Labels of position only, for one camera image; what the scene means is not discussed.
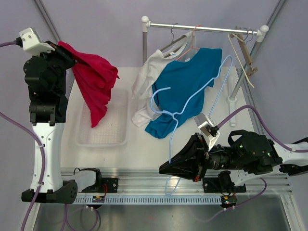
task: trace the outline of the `cable connector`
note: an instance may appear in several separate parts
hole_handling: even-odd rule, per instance
[[[215,127],[211,127],[208,129],[208,132],[213,136],[215,137],[217,135],[217,131],[219,130],[219,127],[218,126],[215,126]]]
[[[42,183],[37,183],[37,184],[35,185],[35,187],[38,188],[39,186],[42,186],[42,185],[44,185],[43,182],[42,182]]]
[[[15,42],[16,45],[20,46],[21,48],[23,47],[23,40],[21,39],[21,37],[16,38]]]

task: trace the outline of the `pink hanger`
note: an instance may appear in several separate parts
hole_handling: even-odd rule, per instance
[[[176,60],[179,60],[181,57],[183,57],[184,55],[186,55],[191,49],[200,50],[200,48],[194,47],[194,46],[193,46],[193,34],[194,34],[195,29],[196,29],[198,26],[201,26],[201,25],[196,25],[196,27],[195,27],[195,28],[193,29],[193,31],[192,31],[192,45],[191,45],[191,47],[190,47],[184,54],[182,54],[179,58],[177,58]]]

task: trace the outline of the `white shirt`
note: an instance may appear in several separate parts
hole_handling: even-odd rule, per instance
[[[168,63],[176,60],[181,54],[185,53],[191,46],[191,42],[196,43],[195,36],[193,36],[193,32],[190,31],[185,34],[185,38],[178,41],[170,50],[165,53],[162,53],[160,50],[157,50],[154,54],[152,54],[141,70],[139,71],[137,78],[132,86],[132,97],[133,99],[139,99],[138,101],[138,109],[137,112],[132,117],[132,122],[141,127],[144,124],[150,122],[155,118],[155,113],[150,108],[150,99],[153,95],[152,85],[158,79],[161,72],[165,69]],[[175,53],[171,56],[166,57],[167,54],[170,54],[177,48],[179,48]],[[179,59],[179,61],[185,61],[187,59],[191,59],[196,54],[196,50],[191,50],[183,57]],[[153,101],[153,106],[156,110],[158,107]]]

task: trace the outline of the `cable clip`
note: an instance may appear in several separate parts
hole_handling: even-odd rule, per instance
[[[44,185],[43,182],[42,182],[42,183],[37,183],[37,184],[36,184],[36,187],[39,187],[39,186],[42,186],[42,185]]]

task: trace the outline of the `floor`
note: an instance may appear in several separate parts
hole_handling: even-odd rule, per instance
[[[241,196],[239,201],[246,200]],[[41,205],[35,231],[59,231],[63,205]],[[262,196],[249,205],[218,215],[218,205],[106,205],[98,209],[101,224],[94,231],[289,231],[279,197]],[[95,222],[94,212],[71,205],[68,220],[76,231],[88,231]]]

